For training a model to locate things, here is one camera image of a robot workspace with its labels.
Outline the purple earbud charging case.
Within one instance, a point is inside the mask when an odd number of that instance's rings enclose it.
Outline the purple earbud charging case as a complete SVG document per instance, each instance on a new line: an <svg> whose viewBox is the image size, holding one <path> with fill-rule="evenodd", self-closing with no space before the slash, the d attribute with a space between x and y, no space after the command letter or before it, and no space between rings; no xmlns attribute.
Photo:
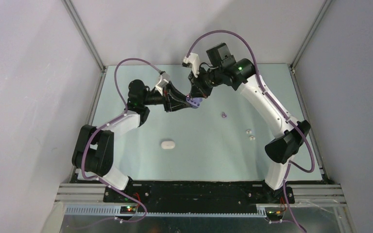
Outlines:
<svg viewBox="0 0 373 233"><path fill-rule="evenodd" d="M199 97L197 97L197 98L190 98L190 99L186 99L186 102L188 103L188 104L191 104L191 105L193 105L194 106L194 108L193 109L197 109L197 108L199 108L200 107L200 105L201 105L201 102L203 101L203 99L202 98L199 98Z"/></svg>

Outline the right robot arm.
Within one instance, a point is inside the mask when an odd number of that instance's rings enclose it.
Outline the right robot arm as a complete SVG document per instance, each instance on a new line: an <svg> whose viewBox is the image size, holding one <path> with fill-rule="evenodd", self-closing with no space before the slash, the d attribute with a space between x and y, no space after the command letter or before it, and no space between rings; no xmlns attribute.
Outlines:
<svg viewBox="0 0 373 233"><path fill-rule="evenodd" d="M219 85L232 87L258 111L269 126L274 140L265 146L272 164L265 178L267 185L263 197L275 203L281 199L287 168L305 142L310 131L307 120L298 121L270 91L249 59L236 61L225 43L207 50L210 67L204 69L198 54L187 54L182 65L191 68L189 81L192 98L208 98L212 89Z"/></svg>

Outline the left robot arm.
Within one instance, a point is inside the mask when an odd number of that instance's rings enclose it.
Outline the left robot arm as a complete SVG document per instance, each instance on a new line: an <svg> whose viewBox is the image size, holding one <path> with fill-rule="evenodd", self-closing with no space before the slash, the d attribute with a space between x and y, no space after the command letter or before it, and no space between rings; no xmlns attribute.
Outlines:
<svg viewBox="0 0 373 233"><path fill-rule="evenodd" d="M108 186L116 188L115 195L129 202L134 189L128 184L131 178L114 164L115 140L142 126L149 116L150 105L163 105L166 112L184 108L198 108L202 98L184 95L171 82L164 87L149 89L143 81L134 80L128 86L128 101L123 113L100 127L84 125L79 133L72 164L83 173L91 172Z"/></svg>

